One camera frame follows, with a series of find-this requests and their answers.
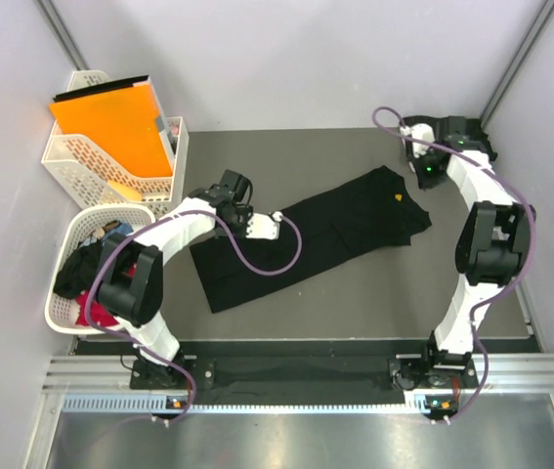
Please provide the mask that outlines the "black t shirt flower print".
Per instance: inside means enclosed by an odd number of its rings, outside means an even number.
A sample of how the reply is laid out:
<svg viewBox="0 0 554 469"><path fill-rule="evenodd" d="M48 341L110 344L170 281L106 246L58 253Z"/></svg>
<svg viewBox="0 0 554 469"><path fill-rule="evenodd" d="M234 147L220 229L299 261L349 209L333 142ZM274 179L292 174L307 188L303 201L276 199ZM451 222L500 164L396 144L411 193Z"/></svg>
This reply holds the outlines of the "black t shirt flower print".
<svg viewBox="0 0 554 469"><path fill-rule="evenodd" d="M191 246L212 313L278 292L385 247L408 246L431 219L386 166L283 209L288 223L276 240L225 237Z"/></svg>

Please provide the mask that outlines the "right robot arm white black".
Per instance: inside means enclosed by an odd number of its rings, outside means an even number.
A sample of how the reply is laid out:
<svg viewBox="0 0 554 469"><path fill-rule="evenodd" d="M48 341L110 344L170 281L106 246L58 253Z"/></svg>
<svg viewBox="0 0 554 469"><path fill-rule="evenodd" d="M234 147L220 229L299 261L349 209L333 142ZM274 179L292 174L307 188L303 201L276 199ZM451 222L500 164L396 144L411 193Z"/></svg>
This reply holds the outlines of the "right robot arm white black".
<svg viewBox="0 0 554 469"><path fill-rule="evenodd" d="M446 387L465 375L475 336L490 306L524 268L534 210L491 177L497 155L477 119L409 116L400 131L419 188L453 182L468 209L454 251L459 273L447 313L431 333L422 358L402 362L394 378L408 390Z"/></svg>

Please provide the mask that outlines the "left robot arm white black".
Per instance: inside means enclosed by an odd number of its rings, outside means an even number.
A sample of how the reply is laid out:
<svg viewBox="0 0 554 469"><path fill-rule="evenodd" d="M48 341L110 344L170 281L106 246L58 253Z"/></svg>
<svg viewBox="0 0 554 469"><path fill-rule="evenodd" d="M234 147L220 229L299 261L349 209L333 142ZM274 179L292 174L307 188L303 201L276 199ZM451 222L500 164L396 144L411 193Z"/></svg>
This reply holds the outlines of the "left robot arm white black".
<svg viewBox="0 0 554 469"><path fill-rule="evenodd" d="M197 189L171 212L136 236L111 261L96 291L100 304L134 340L132 389L163 390L180 385L185 364L180 343L160 313L165 264L191 241L217 225L216 215L233 235L244 237L253 216L253 185L227 170L220 181Z"/></svg>

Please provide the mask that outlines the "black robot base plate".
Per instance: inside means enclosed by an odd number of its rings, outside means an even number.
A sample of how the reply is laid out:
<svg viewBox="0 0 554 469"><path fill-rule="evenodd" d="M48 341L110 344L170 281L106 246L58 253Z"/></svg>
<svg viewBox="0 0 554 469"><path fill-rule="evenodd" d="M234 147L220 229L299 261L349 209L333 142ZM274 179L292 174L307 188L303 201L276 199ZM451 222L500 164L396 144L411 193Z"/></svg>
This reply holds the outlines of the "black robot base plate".
<svg viewBox="0 0 554 469"><path fill-rule="evenodd" d="M185 341L198 405L400 404L408 391L475 388L471 363L435 369L424 340Z"/></svg>

